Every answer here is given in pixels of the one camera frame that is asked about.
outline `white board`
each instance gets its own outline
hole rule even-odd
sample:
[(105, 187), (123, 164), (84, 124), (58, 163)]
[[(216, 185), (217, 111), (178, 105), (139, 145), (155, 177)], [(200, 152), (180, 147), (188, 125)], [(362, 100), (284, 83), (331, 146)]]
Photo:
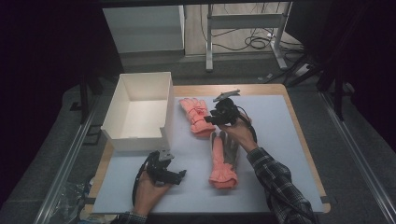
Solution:
[[(205, 100), (209, 110), (214, 109), (215, 103), (212, 100), (215, 97), (197, 98)], [(179, 99), (182, 97), (175, 98), (174, 139), (171, 146), (175, 158), (168, 170), (176, 173), (187, 170), (187, 173), (180, 185), (173, 186), (151, 212), (269, 212), (263, 188), (242, 148), (239, 150), (236, 167), (239, 185), (224, 190), (215, 189), (208, 183), (212, 170), (209, 140), (196, 138), (191, 133), (190, 123), (178, 103)], [(252, 118), (259, 146), (290, 168), (294, 185), (311, 202), (314, 212), (323, 212), (318, 189), (283, 96), (235, 96), (232, 99)], [(147, 155), (148, 153), (114, 152), (93, 206), (94, 213), (116, 214), (133, 208), (134, 178)]]

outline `metal stand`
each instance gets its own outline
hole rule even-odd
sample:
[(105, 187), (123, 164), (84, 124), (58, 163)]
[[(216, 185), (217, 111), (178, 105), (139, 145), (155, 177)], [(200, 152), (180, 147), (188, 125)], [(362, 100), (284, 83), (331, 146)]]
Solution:
[(288, 67), (279, 50), (280, 39), (289, 16), (291, 2), (288, 2), (282, 14), (260, 15), (212, 15), (212, 5), (207, 5), (207, 41), (206, 41), (206, 72), (213, 71), (212, 30), (216, 29), (252, 29), (278, 28), (275, 41), (271, 48), (276, 56), (280, 69)]

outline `black curtain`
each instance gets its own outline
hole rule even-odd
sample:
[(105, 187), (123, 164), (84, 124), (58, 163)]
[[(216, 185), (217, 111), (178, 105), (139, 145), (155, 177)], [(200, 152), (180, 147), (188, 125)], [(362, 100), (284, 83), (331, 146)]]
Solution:
[(346, 48), (352, 103), (396, 151), (396, 2), (374, 1)]
[(65, 91), (122, 72), (99, 5), (0, 4), (4, 202), (48, 135)]

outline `flannel shirt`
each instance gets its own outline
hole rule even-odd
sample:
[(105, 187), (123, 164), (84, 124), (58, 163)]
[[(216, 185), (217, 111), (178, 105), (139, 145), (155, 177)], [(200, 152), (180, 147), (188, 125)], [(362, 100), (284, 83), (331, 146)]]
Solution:
[[(294, 206), (300, 208), (306, 214), (314, 217), (311, 203), (303, 194), (291, 183), (291, 172), (289, 168), (279, 161), (276, 161), (262, 147), (258, 147), (247, 154), (247, 159), (253, 166), (256, 176), (261, 179), (272, 190), (283, 195)], [(281, 224), (311, 224), (312, 222), (292, 210), (279, 199), (269, 194), (269, 206), (275, 213), (277, 220)]]
[(117, 220), (117, 224), (144, 224), (146, 222), (146, 217), (137, 216), (135, 214), (125, 212), (120, 215)]

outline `left hand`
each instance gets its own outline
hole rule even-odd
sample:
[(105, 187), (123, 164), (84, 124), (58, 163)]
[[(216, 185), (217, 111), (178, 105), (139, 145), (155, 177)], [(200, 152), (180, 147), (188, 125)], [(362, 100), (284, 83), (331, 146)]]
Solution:
[(134, 209), (132, 212), (146, 217), (149, 214), (149, 211), (160, 201), (161, 197), (171, 187), (171, 184), (165, 184), (161, 187), (155, 186), (149, 178), (147, 171), (143, 171), (139, 179)]

